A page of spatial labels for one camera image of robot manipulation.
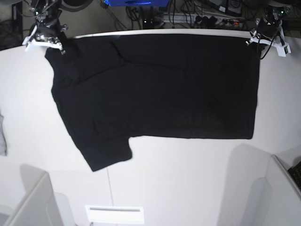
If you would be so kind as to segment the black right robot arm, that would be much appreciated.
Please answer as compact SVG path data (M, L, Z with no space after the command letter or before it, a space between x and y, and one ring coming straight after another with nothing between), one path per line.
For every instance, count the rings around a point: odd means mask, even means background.
M33 24L26 29L30 40L58 44L67 25L61 25L59 17L62 13L60 0L24 0L25 6L19 15L29 19Z

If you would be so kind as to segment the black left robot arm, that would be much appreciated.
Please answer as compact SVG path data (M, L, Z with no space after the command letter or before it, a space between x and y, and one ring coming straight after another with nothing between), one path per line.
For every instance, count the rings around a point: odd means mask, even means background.
M256 19L256 26L250 31L254 39L272 40L280 35L282 20L287 17L295 0L267 0L263 14Z

